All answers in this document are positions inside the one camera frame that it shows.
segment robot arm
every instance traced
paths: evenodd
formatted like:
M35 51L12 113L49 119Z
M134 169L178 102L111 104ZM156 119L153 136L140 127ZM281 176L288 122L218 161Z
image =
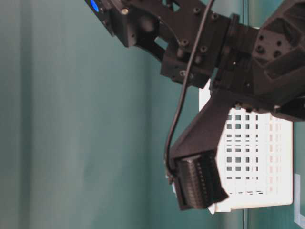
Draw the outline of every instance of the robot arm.
M184 82L206 5L199 0L85 1L125 47L148 51L162 63L161 75ZM236 14L207 15L187 83L204 88L218 68L212 96L167 159L181 209L206 208L227 198L214 158L232 107L305 120L305 0L284 0L261 29L240 24Z

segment blue light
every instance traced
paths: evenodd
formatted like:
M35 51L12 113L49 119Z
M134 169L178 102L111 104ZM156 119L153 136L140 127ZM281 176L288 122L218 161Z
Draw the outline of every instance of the blue light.
M96 12L99 12L99 7L97 6L97 4L94 0L91 0L91 5Z

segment white plastic basket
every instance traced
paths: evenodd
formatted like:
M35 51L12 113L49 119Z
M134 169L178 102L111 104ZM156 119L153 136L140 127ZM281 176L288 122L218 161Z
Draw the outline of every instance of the white plastic basket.
M200 90L200 109L210 98ZM217 153L229 198L210 212L288 205L293 202L293 124L270 114L232 109Z

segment wire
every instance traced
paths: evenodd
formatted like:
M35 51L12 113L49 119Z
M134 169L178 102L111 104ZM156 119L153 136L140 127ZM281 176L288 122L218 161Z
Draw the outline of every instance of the wire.
M176 126L178 124L178 121L179 121L179 118L180 118L180 115L181 115L181 111L182 111L182 108L183 108L184 101L185 101L188 79L189 79L189 75L190 75L190 72L191 72L191 69L192 69L192 66L193 66L193 62L194 62L194 58L195 58L196 51L197 51L197 48L198 48L198 44L199 44L201 35L204 31L204 27L205 27L205 24L206 24L206 21L207 21L207 18L208 18L208 14L209 14L214 2L215 2L215 0L210 0L209 3L207 4L206 8L205 8L205 11L204 11L201 23L200 23L199 31L198 31L197 36L196 36L195 44L193 46L193 50L191 52L191 56L190 56L189 62L187 64L186 73L185 73L185 76L184 76L184 81L183 81L183 86L182 86L182 91L181 91L181 94L180 94L178 107L177 107L175 116L173 118L173 122L172 122L172 125L170 127L170 130L169 130L169 133L168 133L168 136L167 136L167 140L166 140L166 143L165 143L164 164L165 164L165 168L166 168L166 174L169 178L170 183L173 182L173 178L174 178L174 175L175 175L175 171L171 169L171 166L170 166L170 163L169 163L169 153L170 153L170 148L171 148L171 142L172 142L173 134L175 132Z

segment ribbed gripper pad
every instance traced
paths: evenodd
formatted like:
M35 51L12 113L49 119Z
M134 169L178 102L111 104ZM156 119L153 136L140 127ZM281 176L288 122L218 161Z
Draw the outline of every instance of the ribbed gripper pad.
M221 187L213 151L183 158L177 165L183 197L188 206L207 208L228 197Z

